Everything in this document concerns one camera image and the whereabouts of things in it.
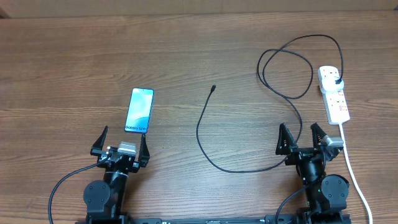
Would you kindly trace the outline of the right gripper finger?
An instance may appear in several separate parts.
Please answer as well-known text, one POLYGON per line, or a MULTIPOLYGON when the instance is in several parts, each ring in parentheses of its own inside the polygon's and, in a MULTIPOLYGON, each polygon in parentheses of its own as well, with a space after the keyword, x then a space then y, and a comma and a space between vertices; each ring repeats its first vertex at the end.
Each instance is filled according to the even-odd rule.
POLYGON ((313 123, 310 129, 312 131, 313 147, 318 148, 321 146, 321 141, 326 136, 326 133, 317 123, 313 123))
POLYGON ((275 150, 276 155, 289 155, 298 148, 296 140, 291 135, 285 123, 279 126, 279 138, 275 150))

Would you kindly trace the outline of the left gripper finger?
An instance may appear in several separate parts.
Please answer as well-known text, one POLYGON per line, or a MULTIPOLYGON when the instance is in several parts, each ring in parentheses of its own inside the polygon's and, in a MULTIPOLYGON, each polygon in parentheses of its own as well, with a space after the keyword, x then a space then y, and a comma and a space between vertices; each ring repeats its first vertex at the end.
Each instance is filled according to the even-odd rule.
POLYGON ((102 150, 103 149, 103 144, 105 142, 107 132, 108 132, 108 126, 105 126, 100 137, 92 145, 92 147, 91 147, 92 149, 94 149, 94 150, 102 150))
POLYGON ((141 135, 140 153, 138 157, 139 167, 146 167, 150 159, 149 150, 146 143, 146 135, 141 135))

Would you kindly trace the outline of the blue Samsung Galaxy smartphone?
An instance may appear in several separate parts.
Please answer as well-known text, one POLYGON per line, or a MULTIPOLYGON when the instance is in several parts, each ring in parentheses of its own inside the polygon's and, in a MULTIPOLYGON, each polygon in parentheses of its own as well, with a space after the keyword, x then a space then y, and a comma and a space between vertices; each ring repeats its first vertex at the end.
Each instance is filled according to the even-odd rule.
POLYGON ((124 130, 131 133, 146 134, 154 102, 154 90, 134 88, 131 93, 124 130))

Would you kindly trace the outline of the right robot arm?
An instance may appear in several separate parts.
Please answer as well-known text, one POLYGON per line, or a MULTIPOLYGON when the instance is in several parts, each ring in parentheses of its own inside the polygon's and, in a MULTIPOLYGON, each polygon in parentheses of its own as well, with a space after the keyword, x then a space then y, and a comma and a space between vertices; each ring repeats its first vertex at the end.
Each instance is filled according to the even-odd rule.
POLYGON ((326 174, 326 163, 332 161, 342 150, 341 137, 330 137, 317 123, 310 127, 313 146, 298 147, 287 126, 279 126, 279 139, 275 153, 286 156, 285 165, 295 166, 303 187, 288 196, 275 216, 266 220, 271 223, 350 223, 349 215, 343 215, 349 195, 349 182, 341 175, 326 174), (296 195, 305 193, 307 206, 293 215, 282 215, 283 206, 296 195))

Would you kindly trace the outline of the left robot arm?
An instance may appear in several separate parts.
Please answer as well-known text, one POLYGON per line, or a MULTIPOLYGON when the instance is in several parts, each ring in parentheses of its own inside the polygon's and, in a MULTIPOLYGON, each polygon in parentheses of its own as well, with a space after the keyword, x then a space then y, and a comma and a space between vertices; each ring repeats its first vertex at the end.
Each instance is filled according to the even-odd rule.
POLYGON ((83 192, 85 223, 133 223, 133 218, 123 212, 122 207, 129 174, 138 172, 149 162, 146 135, 141 135, 139 147, 122 141, 118 147, 110 146, 104 151, 107 132, 105 127, 90 151, 97 157, 96 167, 104 168, 105 172, 103 179, 89 183, 83 192))

